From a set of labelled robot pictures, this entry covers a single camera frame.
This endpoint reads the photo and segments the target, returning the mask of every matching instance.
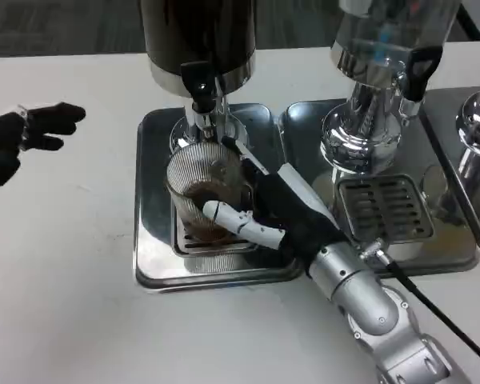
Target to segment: gray carpet floor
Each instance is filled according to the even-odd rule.
[[[258,0],[257,48],[330,46],[340,20],[335,0]],[[0,0],[0,57],[143,51],[136,0]]]

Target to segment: black cable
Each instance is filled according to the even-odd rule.
[[[425,296],[419,288],[406,276],[405,272],[398,266],[396,262],[391,262],[386,266],[389,272],[405,287],[409,292],[411,292],[420,302],[422,302],[429,310],[435,314],[439,320],[441,320],[451,331],[456,334],[477,356],[480,357],[480,347],[473,341],[471,338],[462,332],[462,330],[455,325],[454,322],[450,320],[431,300]]]

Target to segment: robotic arm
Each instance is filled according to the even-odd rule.
[[[405,297],[381,284],[290,164],[269,174],[243,144],[231,138],[223,144],[243,160],[260,212],[238,212],[219,200],[195,202],[205,216],[239,237],[301,259],[308,276],[345,315],[354,338],[373,357],[381,383],[470,382],[441,345],[420,332]],[[280,225],[264,226],[257,221],[263,217]],[[362,256],[374,254],[392,262],[380,243]]]
[[[83,108],[64,102],[33,110],[17,106],[0,114],[0,186],[20,167],[20,150],[59,150],[64,142],[50,134],[73,134],[85,116]]]

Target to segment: gloved hand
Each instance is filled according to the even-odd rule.
[[[64,142],[51,134],[73,134],[86,116],[83,108],[64,102],[23,112],[0,116],[0,186],[20,167],[20,150],[59,150]]]

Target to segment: white countertop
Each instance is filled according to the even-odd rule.
[[[348,95],[328,49],[259,51],[232,102],[276,114]],[[480,43],[449,43],[432,87],[480,86]],[[0,59],[0,110],[67,101],[87,119],[0,190],[0,383],[374,382],[314,284],[148,294],[132,276],[137,125],[180,100],[143,54]],[[413,279],[480,345],[480,265]],[[409,295],[422,329],[480,383],[480,360]]]

